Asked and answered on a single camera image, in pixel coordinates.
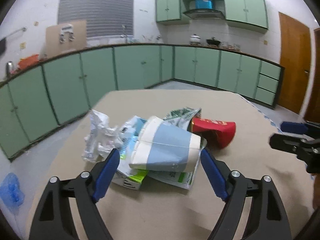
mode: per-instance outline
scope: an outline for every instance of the range hood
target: range hood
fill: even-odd
[[[192,9],[184,12],[183,14],[187,15],[191,19],[209,19],[209,18],[211,19],[218,18],[222,20],[226,19],[221,11],[214,10],[214,9],[207,9],[207,8]]]

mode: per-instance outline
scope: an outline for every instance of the blue plastic bag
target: blue plastic bag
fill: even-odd
[[[24,201],[24,194],[20,190],[19,179],[14,173],[9,173],[0,185],[0,198],[6,207],[14,213],[18,211]]]

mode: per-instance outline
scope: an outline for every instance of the silver bolt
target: silver bolt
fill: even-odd
[[[233,177],[239,177],[240,176],[240,172],[239,171],[233,171],[233,172],[231,172],[231,175],[233,176]]]
[[[84,179],[89,177],[89,176],[90,176],[90,173],[88,171],[84,171],[84,172],[81,173],[81,177],[84,178]]]
[[[50,182],[51,182],[51,183],[55,183],[55,182],[57,182],[57,180],[58,180],[57,177],[52,177],[52,178],[50,179]]]
[[[271,181],[271,178],[269,176],[264,176],[263,179],[266,181],[266,182],[270,182]]]

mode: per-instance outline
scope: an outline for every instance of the beige tabletop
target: beige tabletop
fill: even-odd
[[[185,106],[201,107],[203,118],[236,122],[234,140],[214,156],[247,178],[261,179],[269,175],[282,198],[295,236],[312,212],[310,174],[295,155],[269,147],[269,136],[277,132],[277,128],[240,95],[208,90],[114,91],[94,109],[107,114],[110,125],[114,126],[134,115],[145,119],[152,115],[163,118],[170,110]],[[36,206],[50,177],[72,179],[93,167],[81,158],[84,137],[89,131],[90,118],[86,116],[52,162],[35,194],[26,222],[26,235],[29,235]],[[75,199],[70,199],[70,203],[78,236],[85,240]],[[97,203],[114,240],[206,240],[223,206],[224,202],[215,196],[201,164],[191,190],[146,177],[139,191],[111,183],[106,196]],[[234,239],[241,239],[249,209],[250,199],[247,198]]]

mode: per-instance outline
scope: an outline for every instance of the gray floor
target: gray floor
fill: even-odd
[[[171,81],[155,87],[154,89],[176,89],[176,90],[208,90],[206,88]],[[288,109],[281,106],[277,106],[275,110],[254,104],[258,109],[261,110],[266,116],[268,116],[276,126],[280,126],[283,121],[297,122],[299,116]],[[31,207],[31,203],[34,197],[34,192],[37,188],[39,181],[42,176],[45,175],[51,162],[56,157],[59,149],[64,144],[64,141],[78,126],[80,121],[75,122],[62,130],[58,131],[54,135],[40,142],[30,150],[26,151],[25,154],[18,157],[11,163],[11,172],[15,173],[20,180],[21,190],[25,193],[25,201],[20,207],[19,214],[15,216],[19,235],[25,236],[25,221],[28,215],[28,211]]]

